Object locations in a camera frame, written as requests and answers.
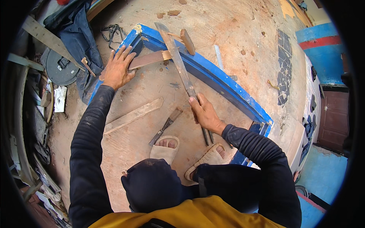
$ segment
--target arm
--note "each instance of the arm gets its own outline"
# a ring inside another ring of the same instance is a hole
[[[128,55],[132,47],[124,49],[115,57],[111,52],[104,83],[83,114],[71,143],[69,215],[73,227],[88,227],[113,212],[100,168],[101,140],[115,91],[135,76],[135,71],[127,73],[135,53]]]
[[[281,148],[257,133],[226,125],[204,95],[199,93],[197,97],[199,102],[189,98],[195,122],[222,136],[261,168],[264,189],[258,212],[285,227],[300,227],[300,203],[287,157]]]

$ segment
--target man's left hand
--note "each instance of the man's left hand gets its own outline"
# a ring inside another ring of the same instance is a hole
[[[136,76],[136,70],[128,73],[128,66],[136,56],[135,52],[128,54],[131,50],[132,46],[126,49],[125,45],[123,45],[115,56],[114,50],[111,51],[108,64],[105,68],[105,79],[102,85],[108,85],[116,91]]]

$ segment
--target beige slipper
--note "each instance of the beige slipper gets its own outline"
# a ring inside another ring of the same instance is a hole
[[[210,165],[221,165],[223,163],[222,156],[217,152],[217,147],[222,146],[223,150],[226,151],[224,146],[220,143],[214,144],[204,155],[197,161],[192,167],[185,172],[185,178],[192,181],[190,174],[201,164]]]
[[[153,145],[151,154],[150,154],[150,158],[155,158],[155,159],[163,158],[167,162],[167,164],[171,165],[172,161],[175,158],[177,150],[180,146],[180,140],[178,139],[178,137],[175,137],[172,135],[165,135],[165,136],[160,137],[156,143],[158,144],[160,141],[162,141],[164,139],[167,140],[167,144],[169,144],[170,140],[174,140],[176,147],[170,148],[170,147]]]

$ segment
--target concrete floor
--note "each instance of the concrete floor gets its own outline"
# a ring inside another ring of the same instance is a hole
[[[154,22],[162,22],[175,34],[179,34],[180,29],[185,28],[194,42],[196,51],[214,64],[217,64],[217,59],[213,45],[219,46],[224,71],[228,75],[237,75],[237,82],[271,116],[275,124],[269,138],[286,152],[296,121],[301,122],[305,106],[306,63],[304,52],[296,42],[295,31],[306,26],[296,14],[294,17],[286,15],[284,18],[282,4],[278,0],[187,2],[184,5],[177,0],[112,2],[91,21],[104,65],[107,63],[110,49],[99,32],[101,27],[117,23],[128,33],[136,23],[154,28]],[[181,13],[178,16],[168,16],[169,10],[181,10]],[[157,13],[165,15],[158,19]],[[291,94],[284,106],[278,106],[278,92],[267,83],[267,80],[276,82],[280,70],[277,29],[291,38],[293,52]],[[142,54],[148,52],[149,50],[143,50]],[[246,115],[199,79],[191,74],[189,76],[196,91],[206,95],[222,120],[239,127],[250,127],[252,121]],[[200,126],[194,123],[190,108],[185,106],[188,105],[188,96],[184,89],[169,87],[169,83],[180,81],[173,63],[167,66],[160,63],[151,64],[139,69],[136,77],[118,90],[112,102],[107,123],[159,97],[164,98],[161,109],[104,136],[102,140],[101,168],[115,212],[129,211],[125,191],[120,182],[122,173],[138,161],[149,157],[150,147],[147,143],[177,106],[184,112],[164,135],[179,137],[181,145],[172,168],[176,170],[183,184],[191,184],[185,180],[184,173],[206,152],[207,147],[204,145]],[[86,105],[80,100],[76,86],[69,85],[65,113],[55,114],[50,131],[50,172],[62,188],[62,199],[67,209],[70,205],[70,144],[85,109]],[[224,161],[229,163],[234,150],[231,150],[221,137],[215,135],[215,140],[225,145],[227,156]]]

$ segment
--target brown door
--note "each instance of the brown door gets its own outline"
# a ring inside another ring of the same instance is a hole
[[[319,124],[318,144],[343,152],[342,144],[348,135],[348,93],[325,91]]]

